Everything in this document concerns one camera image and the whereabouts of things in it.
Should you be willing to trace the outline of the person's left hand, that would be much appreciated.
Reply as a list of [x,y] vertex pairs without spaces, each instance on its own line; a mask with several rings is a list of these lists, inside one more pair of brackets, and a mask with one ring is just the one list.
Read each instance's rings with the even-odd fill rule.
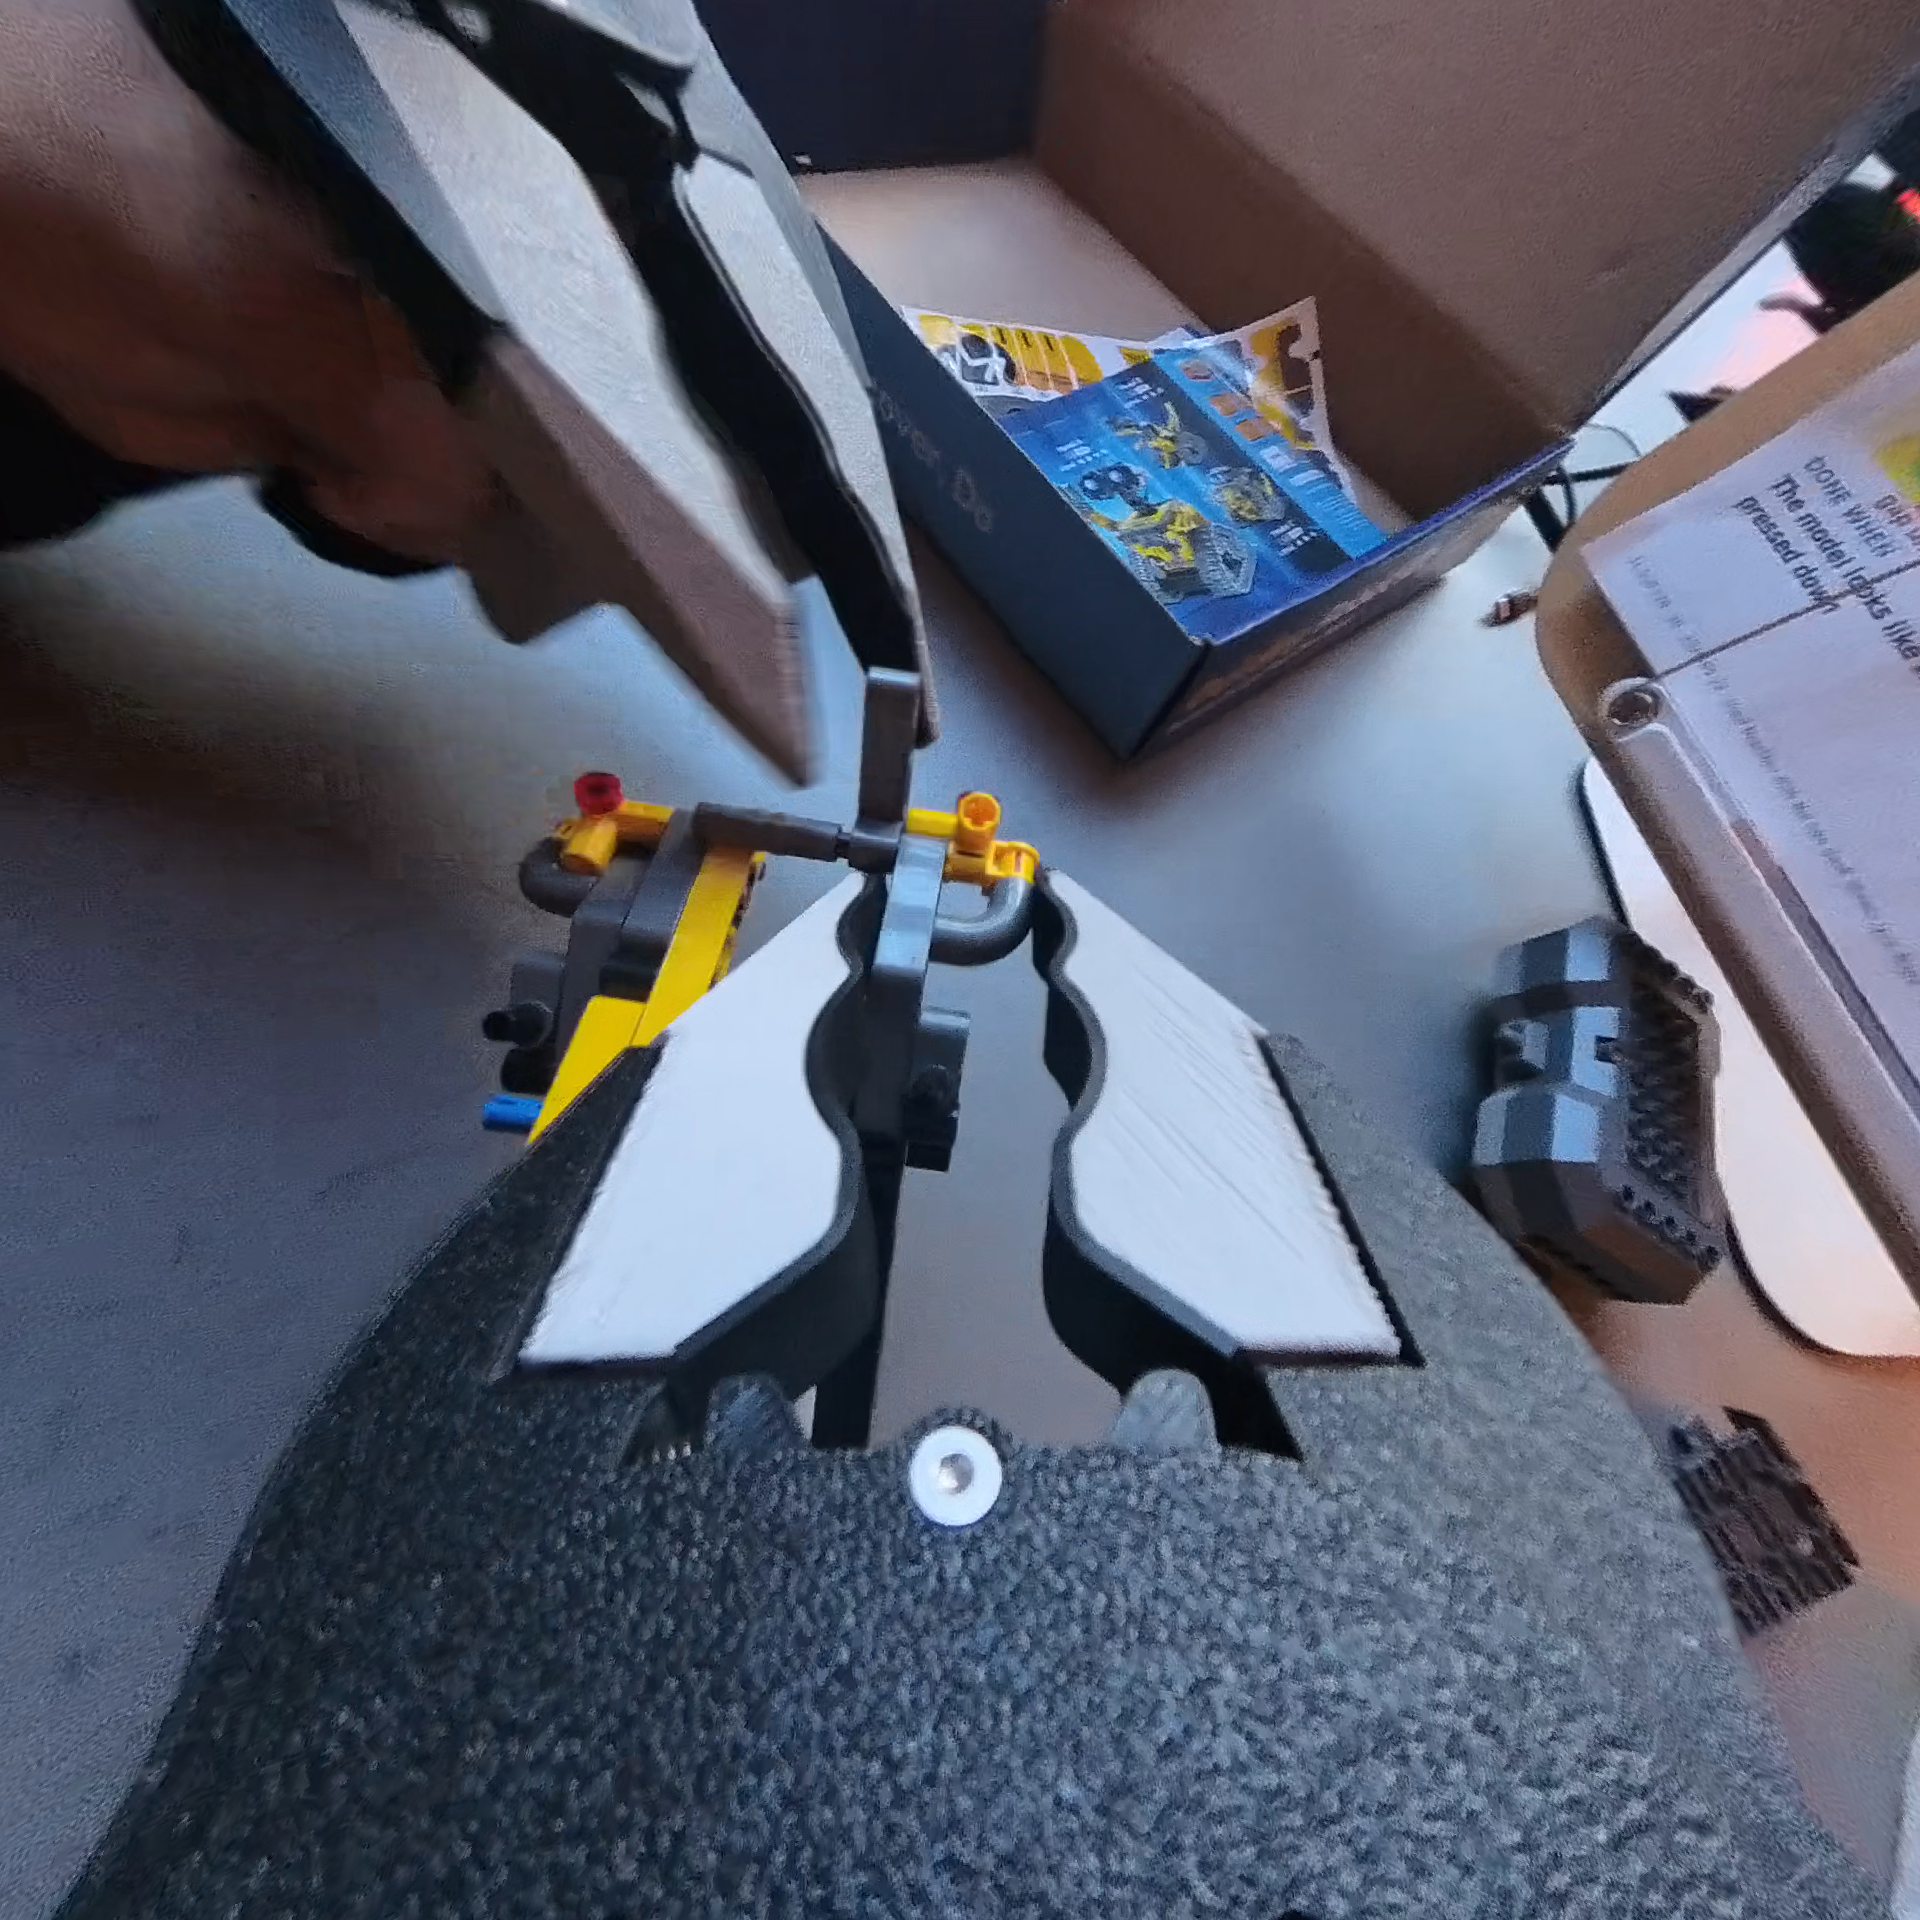
[[2,359],[89,446],[288,473],[409,562],[469,560],[489,462],[311,201],[229,133],[130,5],[2,5]]

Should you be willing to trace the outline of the printed instruction sheet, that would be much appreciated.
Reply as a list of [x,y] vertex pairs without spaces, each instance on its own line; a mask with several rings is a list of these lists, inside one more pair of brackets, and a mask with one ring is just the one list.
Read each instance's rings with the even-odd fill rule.
[[1918,350],[1586,558],[1883,1042],[1918,1067]]

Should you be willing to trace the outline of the grey desk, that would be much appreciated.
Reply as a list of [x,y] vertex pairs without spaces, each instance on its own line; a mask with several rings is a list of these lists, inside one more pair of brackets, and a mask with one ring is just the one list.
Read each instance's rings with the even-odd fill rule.
[[311,560],[240,487],[5,558],[5,1915],[1886,1915],[1810,1813],[1662,1454],[1451,1186],[1497,949],[1595,905],[1502,535],[1115,766],[919,551],[917,800],[1010,832],[1269,1031],[1385,1360],[1259,1447],[1040,1298],[1067,1017],[971,1010],[871,1442],[624,1360],[517,1369],[665,1065],[480,1129],[514,869],[590,766],[843,821],[802,597],[784,795],[613,613]]

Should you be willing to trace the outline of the wooden display board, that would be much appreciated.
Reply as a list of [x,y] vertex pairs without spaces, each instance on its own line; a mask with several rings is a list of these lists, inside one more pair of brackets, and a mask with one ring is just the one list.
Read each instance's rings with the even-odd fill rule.
[[[1819,402],[1842,393],[1906,347],[1915,347],[1913,279],[1765,375],[1749,391],[1726,400],[1703,423],[1680,432],[1675,439],[1657,446],[1646,459],[1632,464],[1625,478],[1614,482],[1600,505],[1575,528],[1561,558],[1550,567],[1536,638],[1557,695],[1589,741],[1602,738],[1602,693],[1621,681],[1650,681],[1655,695],[1664,702],[1666,715],[1680,722],[1664,688],[1650,677],[1639,645],[1627,635],[1595,585],[1586,565],[1591,544],[1778,437]],[[1797,919],[1797,930],[1810,933],[1815,960],[1831,974],[1835,992],[1847,1001],[1849,1013],[1861,1019],[1872,1042],[1883,1049],[1888,1063],[1904,1067],[1883,1042],[1879,1026],[1861,1006],[1845,974],[1826,955],[1824,942],[1813,933],[1801,903],[1762,855],[1758,834],[1737,814],[1714,779],[1703,750],[1685,727],[1682,731],[1691,750],[1705,761],[1705,775],[1719,789],[1721,802],[1735,825],[1744,827],[1749,841],[1758,846],[1758,862],[1765,875],[1783,885],[1787,910]]]

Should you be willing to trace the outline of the black perforated brick model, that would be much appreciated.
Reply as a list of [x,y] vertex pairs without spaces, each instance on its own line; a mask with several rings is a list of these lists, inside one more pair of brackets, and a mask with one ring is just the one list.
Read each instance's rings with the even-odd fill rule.
[[585,971],[601,939],[622,923],[656,855],[693,843],[759,855],[754,887],[777,857],[846,869],[866,882],[859,905],[875,907],[878,921],[853,937],[855,1127],[905,1166],[949,1168],[969,1019],[926,1006],[926,971],[987,967],[1024,942],[1040,855],[1001,837],[992,793],[967,791],[949,809],[912,807],[917,704],[905,677],[866,670],[853,825],[718,802],[665,807],[629,798],[613,773],[578,775],[571,814],[519,864],[521,896],[567,923],[567,944],[519,960],[505,1003],[485,1015],[485,1038],[503,1056],[482,1127],[533,1134],[569,1029],[592,994]]

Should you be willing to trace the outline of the dark blue cardboard box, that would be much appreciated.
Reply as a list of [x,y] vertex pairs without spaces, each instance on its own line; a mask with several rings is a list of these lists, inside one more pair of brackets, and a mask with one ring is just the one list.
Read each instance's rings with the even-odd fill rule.
[[[699,5],[802,171],[905,514],[1118,757],[1435,585],[1915,107],[1913,2]],[[1189,635],[901,320],[1152,341],[1312,297],[1403,526]]]

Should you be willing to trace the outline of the grey tread track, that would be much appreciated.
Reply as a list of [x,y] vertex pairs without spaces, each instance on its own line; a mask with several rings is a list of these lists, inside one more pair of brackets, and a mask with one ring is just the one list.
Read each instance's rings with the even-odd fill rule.
[[1858,1554],[1774,1424],[1726,1408],[1664,1429],[1671,1486],[1751,1641],[1856,1584]]

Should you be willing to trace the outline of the colourful instruction booklet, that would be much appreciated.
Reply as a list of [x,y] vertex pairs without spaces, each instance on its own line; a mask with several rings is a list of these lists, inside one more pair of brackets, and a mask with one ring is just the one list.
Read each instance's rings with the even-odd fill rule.
[[898,315],[1193,638],[1291,608],[1403,526],[1335,446],[1312,297],[1152,341]]

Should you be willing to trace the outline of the yellow perforated beam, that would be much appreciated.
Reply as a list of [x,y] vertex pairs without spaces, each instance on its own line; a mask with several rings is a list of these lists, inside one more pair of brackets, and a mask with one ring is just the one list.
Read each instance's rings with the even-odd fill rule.
[[569,1029],[530,1143],[542,1141],[608,1067],[661,1040],[718,985],[759,873],[761,857],[741,848],[686,843],[656,855],[622,923],[599,942],[601,951],[583,974],[592,994]]

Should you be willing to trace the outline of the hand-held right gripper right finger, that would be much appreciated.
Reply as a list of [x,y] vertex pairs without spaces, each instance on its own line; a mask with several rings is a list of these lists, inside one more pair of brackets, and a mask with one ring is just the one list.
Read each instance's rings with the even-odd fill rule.
[[1079,1291],[1088,1365],[1186,1337],[1225,1362],[1378,1362],[1401,1330],[1275,1065],[1271,1035],[1090,889],[1035,896],[1042,1061],[1065,1118],[1047,1278]]

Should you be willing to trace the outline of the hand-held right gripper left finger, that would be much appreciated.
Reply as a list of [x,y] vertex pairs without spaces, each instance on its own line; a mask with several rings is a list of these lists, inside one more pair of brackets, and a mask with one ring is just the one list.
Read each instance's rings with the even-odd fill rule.
[[640,1054],[647,1074],[544,1289],[526,1374],[827,1374],[873,1312],[857,1141],[814,1047],[857,983],[839,880]]

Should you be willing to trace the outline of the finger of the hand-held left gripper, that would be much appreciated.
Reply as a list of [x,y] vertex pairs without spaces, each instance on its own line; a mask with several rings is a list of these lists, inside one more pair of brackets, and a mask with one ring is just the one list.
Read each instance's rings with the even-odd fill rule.
[[905,677],[914,747],[939,734],[921,599],[857,350],[818,288],[795,197],[699,153],[677,169],[677,350],[770,514],[784,565],[823,587],[855,661]]
[[288,165],[402,313],[498,501],[464,562],[514,642],[622,608],[786,782],[793,590],[587,171],[407,5],[226,5]]

